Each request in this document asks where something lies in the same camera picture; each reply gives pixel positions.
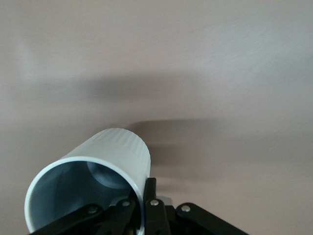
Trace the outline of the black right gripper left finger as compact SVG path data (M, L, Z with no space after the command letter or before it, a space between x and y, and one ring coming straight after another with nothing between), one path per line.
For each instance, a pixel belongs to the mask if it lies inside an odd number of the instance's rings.
M32 235L133 235L136 201L123 199L104 210L96 204L83 206L31 232Z

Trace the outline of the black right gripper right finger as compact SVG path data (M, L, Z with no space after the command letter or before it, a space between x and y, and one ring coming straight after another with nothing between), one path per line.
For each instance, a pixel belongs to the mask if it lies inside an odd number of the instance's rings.
M147 178L144 190L146 235L245 235L246 232L193 203L176 208L156 196L156 178Z

